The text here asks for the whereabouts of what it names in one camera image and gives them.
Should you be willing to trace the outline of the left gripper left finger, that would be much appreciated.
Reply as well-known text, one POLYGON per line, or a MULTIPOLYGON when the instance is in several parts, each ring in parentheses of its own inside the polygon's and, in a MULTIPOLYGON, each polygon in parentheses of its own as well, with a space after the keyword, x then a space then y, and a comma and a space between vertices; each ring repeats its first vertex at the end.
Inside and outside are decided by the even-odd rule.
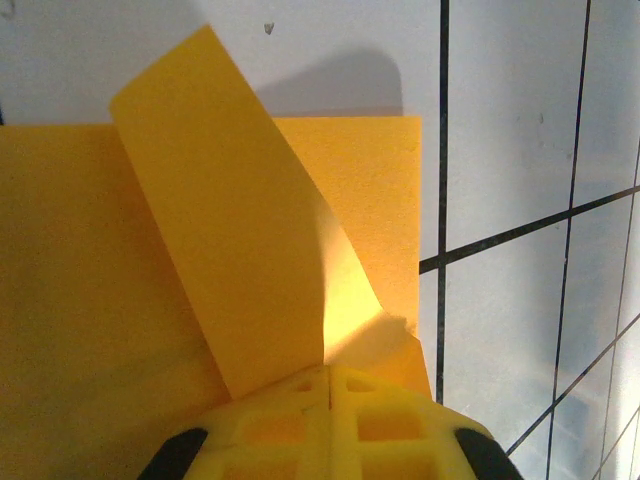
POLYGON ((312 367, 172 432, 141 479, 328 479, 329 369, 312 367))

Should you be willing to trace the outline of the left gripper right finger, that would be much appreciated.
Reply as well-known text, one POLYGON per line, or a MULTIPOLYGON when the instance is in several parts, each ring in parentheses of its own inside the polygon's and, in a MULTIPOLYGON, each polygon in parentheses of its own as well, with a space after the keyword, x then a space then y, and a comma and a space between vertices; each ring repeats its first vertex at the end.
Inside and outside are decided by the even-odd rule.
POLYGON ((331 479, 516 479, 480 423, 363 372, 329 368, 331 479))

